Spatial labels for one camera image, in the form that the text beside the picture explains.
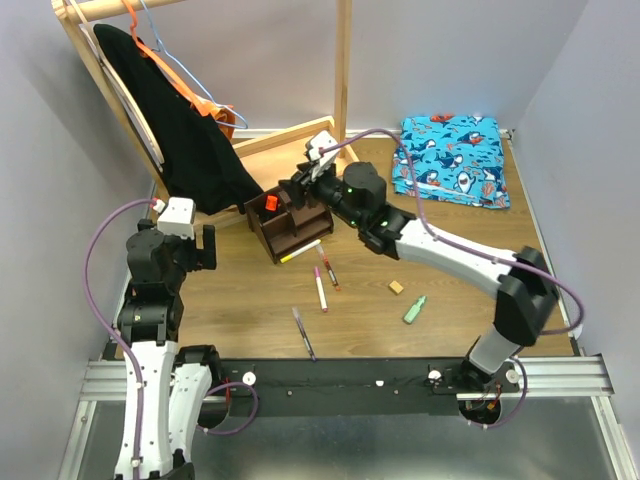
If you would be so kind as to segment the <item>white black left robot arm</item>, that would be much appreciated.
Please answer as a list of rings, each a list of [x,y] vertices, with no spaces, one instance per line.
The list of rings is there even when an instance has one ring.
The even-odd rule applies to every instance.
[[[150,221],[126,242],[131,274],[117,327],[125,343],[126,402],[117,479],[191,479],[191,448],[205,395],[222,380],[212,345],[179,347],[187,273],[217,266],[215,228],[203,245]]]

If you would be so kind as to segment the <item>purple clear gel pen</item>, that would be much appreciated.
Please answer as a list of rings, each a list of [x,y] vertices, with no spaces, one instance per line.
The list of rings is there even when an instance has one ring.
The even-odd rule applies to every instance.
[[[313,349],[313,347],[311,345],[309,337],[308,337],[308,335],[306,333],[306,330],[305,330],[303,322],[302,322],[302,318],[300,316],[300,312],[299,312],[297,307],[292,307],[292,314],[294,316],[294,319],[296,321],[296,324],[297,324],[298,330],[300,332],[300,335],[302,337],[303,343],[305,345],[305,348],[306,348],[311,360],[313,362],[317,362],[317,356],[316,356],[316,354],[314,352],[314,349]]]

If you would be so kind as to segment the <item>purple capped white marker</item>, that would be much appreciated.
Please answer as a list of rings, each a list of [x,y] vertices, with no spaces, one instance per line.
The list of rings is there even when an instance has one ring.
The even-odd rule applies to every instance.
[[[317,290],[317,294],[318,294],[318,299],[319,299],[319,304],[320,304],[321,311],[323,313],[327,313],[328,312],[328,303],[327,303],[327,299],[326,299],[326,294],[325,294],[323,282],[322,282],[322,279],[321,279],[320,270],[319,270],[319,268],[317,266],[314,267],[314,279],[315,279],[316,290]]]

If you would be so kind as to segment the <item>orange black highlighter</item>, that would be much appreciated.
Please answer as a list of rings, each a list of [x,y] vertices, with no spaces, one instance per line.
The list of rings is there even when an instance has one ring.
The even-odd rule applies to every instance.
[[[278,210],[279,199],[276,195],[268,195],[265,200],[265,210],[276,212]]]

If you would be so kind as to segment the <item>yellow capped white marker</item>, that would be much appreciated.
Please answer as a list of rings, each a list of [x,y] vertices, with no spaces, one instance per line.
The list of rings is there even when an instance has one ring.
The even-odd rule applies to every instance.
[[[289,261],[291,261],[292,259],[302,255],[303,253],[311,250],[311,249],[315,249],[317,246],[321,245],[321,240],[320,239],[316,239],[312,242],[309,242],[308,244],[297,248],[296,250],[294,250],[293,252],[283,256],[282,258],[279,259],[279,262],[281,264],[287,263]]]

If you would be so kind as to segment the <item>red clear pen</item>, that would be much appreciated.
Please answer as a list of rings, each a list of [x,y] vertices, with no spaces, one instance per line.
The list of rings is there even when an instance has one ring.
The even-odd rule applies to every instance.
[[[336,276],[336,274],[335,274],[335,272],[334,272],[334,270],[333,270],[333,268],[332,268],[332,266],[330,264],[329,258],[326,255],[326,252],[324,251],[324,248],[322,247],[321,244],[318,244],[316,246],[316,250],[317,250],[317,252],[318,252],[318,254],[320,256],[320,259],[322,260],[322,262],[323,262],[323,264],[325,266],[325,269],[326,269],[326,271],[327,271],[327,273],[329,275],[329,278],[331,280],[333,288],[336,291],[341,291],[341,286],[340,286],[339,281],[337,279],[337,276]]]

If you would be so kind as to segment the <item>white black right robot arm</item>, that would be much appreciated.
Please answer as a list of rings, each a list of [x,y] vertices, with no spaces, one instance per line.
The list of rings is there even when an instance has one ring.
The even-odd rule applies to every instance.
[[[387,183],[369,162],[352,163],[341,176],[333,166],[321,170],[312,162],[301,163],[279,185],[295,208],[327,207],[356,229],[373,253],[435,267],[494,299],[493,324],[472,345],[458,373],[471,391],[485,390],[510,356],[536,343],[558,302],[539,251],[499,250],[425,227],[387,201]]]

